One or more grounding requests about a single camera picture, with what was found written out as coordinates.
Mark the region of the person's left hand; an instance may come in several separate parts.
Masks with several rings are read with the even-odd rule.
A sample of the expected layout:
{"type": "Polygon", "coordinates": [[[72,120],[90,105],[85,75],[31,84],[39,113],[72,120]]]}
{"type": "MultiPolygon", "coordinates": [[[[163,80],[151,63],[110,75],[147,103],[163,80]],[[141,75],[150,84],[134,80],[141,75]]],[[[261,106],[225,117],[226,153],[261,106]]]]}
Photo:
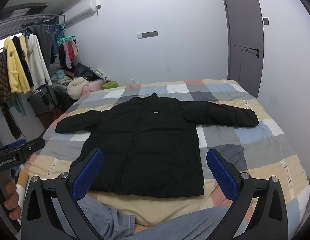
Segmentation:
{"type": "Polygon", "coordinates": [[[11,220],[18,220],[21,216],[21,207],[18,205],[19,195],[16,192],[16,184],[10,180],[5,185],[6,192],[9,194],[9,198],[5,201],[4,205],[9,210],[9,217],[11,220]]]}

